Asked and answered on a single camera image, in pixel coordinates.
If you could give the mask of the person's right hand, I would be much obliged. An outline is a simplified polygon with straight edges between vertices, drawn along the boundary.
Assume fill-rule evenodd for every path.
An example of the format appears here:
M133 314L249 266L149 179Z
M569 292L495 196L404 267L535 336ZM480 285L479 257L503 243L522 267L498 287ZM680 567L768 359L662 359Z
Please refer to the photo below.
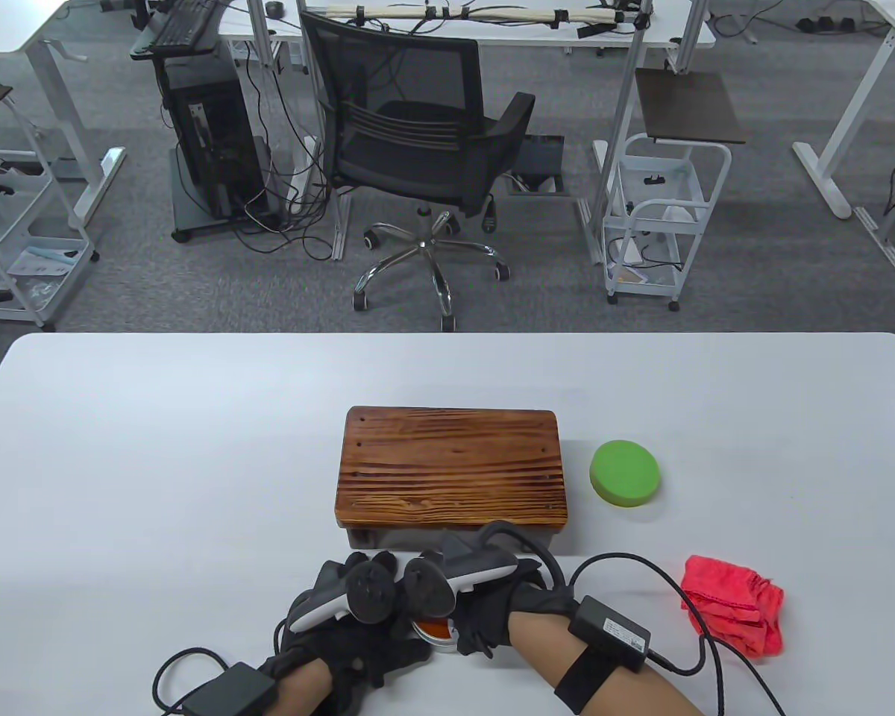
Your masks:
M411 621L434 624L449 620L457 633L457 650L468 656L510 645L509 618L523 612L572 618L580 604L571 587L548 586L535 559L519 559L508 576L454 593L429 559L411 559L401 580L404 606Z

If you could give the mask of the person's left hand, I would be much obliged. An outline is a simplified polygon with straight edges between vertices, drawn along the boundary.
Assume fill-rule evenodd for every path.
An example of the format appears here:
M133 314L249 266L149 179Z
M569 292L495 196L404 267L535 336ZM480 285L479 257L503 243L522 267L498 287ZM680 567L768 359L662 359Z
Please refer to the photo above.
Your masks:
M433 648L396 615L378 624L331 618L303 632L285 627L280 647L260 665L277 685L266 715L353 715L395 671L427 661Z

